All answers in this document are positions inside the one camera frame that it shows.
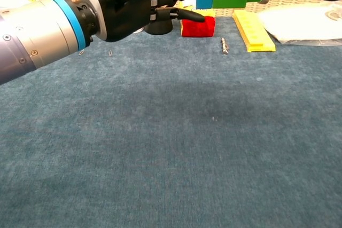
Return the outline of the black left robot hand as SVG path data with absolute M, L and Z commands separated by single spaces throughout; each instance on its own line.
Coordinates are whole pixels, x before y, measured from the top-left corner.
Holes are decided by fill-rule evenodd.
M 105 42 L 119 41 L 156 21 L 188 19 L 204 22 L 195 12 L 154 4 L 154 0 L 81 0 L 85 35 L 96 35 Z

